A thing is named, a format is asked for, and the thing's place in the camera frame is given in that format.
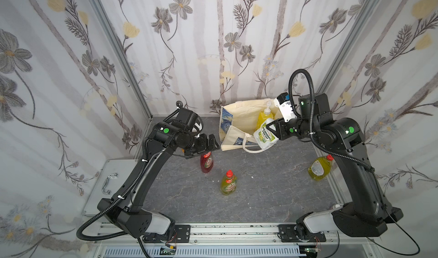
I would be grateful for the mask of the white green-capped soap bottle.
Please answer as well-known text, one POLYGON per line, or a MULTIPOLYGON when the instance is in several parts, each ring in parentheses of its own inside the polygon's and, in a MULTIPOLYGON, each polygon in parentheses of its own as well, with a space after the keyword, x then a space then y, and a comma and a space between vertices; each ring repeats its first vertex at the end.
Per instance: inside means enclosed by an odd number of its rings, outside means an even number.
POLYGON ((266 124, 272 121, 274 120, 268 119, 267 121, 264 121, 262 126, 257 129, 253 134, 257 144, 262 151, 269 149, 279 140, 275 135, 273 135, 270 131, 266 129, 266 124))

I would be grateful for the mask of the cream canvas starry-night shopping bag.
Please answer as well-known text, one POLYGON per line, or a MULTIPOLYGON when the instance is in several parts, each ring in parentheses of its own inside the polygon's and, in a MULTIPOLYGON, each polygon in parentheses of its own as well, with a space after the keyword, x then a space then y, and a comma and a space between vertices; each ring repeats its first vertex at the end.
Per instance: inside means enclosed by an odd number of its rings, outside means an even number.
POLYGON ((238 101, 221 107, 219 136, 222 151, 246 148, 249 151, 260 151, 253 134, 258 129, 258 117, 267 107, 270 107, 274 118, 282 114, 272 99, 256 99, 238 101))

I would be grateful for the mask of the green red-capped dish soap bottle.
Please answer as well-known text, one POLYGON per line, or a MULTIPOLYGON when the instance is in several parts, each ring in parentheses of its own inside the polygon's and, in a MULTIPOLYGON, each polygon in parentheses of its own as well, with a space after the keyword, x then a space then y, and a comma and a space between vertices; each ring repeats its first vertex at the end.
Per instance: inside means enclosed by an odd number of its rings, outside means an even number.
POLYGON ((223 195, 230 195, 236 190, 237 177, 232 170, 228 170, 221 181, 221 192, 223 195))

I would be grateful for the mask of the yellow pump dish soap bottle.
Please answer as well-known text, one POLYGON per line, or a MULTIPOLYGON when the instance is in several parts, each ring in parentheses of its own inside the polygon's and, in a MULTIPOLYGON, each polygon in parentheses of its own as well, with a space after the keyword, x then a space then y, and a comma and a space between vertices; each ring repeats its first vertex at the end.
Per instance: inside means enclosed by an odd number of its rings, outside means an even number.
POLYGON ((256 129, 259 129, 262 126, 264 121, 267 121, 268 119, 274 118, 274 115, 273 115, 271 108, 270 108, 271 104, 272 104, 271 100, 268 101, 266 103, 266 107, 264 108, 264 110, 259 113, 257 124, 256 124, 256 129))

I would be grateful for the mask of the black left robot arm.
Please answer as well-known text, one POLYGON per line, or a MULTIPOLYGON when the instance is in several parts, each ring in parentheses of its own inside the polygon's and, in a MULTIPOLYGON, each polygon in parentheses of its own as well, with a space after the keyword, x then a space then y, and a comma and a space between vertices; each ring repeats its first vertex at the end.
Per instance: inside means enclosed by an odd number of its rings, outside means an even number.
POLYGON ((160 240, 172 239, 175 221, 162 213, 145 210, 143 204, 160 170, 178 148, 184 150, 186 159, 219 149, 215 136, 204 134, 203 127, 201 118, 185 129, 178 127, 176 120, 156 124, 143 142, 141 158, 127 180, 113 197, 101 199, 98 214, 78 228, 76 237, 91 242, 123 235, 139 239, 148 234, 155 234, 160 240), (120 231, 101 236, 85 235, 84 230, 100 218, 106 218, 120 231))

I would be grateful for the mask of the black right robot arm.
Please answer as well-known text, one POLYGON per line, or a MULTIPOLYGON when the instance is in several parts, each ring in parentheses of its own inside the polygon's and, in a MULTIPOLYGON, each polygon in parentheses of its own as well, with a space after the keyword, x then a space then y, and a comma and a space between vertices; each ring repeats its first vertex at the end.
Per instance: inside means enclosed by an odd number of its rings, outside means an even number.
POLYGON ((298 102, 301 115, 288 116, 292 112, 289 96, 285 92, 279 95, 274 104, 283 117, 269 122, 268 130, 279 140, 313 137, 334 158, 352 201, 338 209, 305 214, 297 220, 294 235, 304 242, 328 231, 340 231, 349 237, 381 236, 388 224, 403 217, 403 212, 393 207, 383 193, 359 124, 351 118, 334 120, 326 94, 315 96, 313 114, 309 95, 298 102))

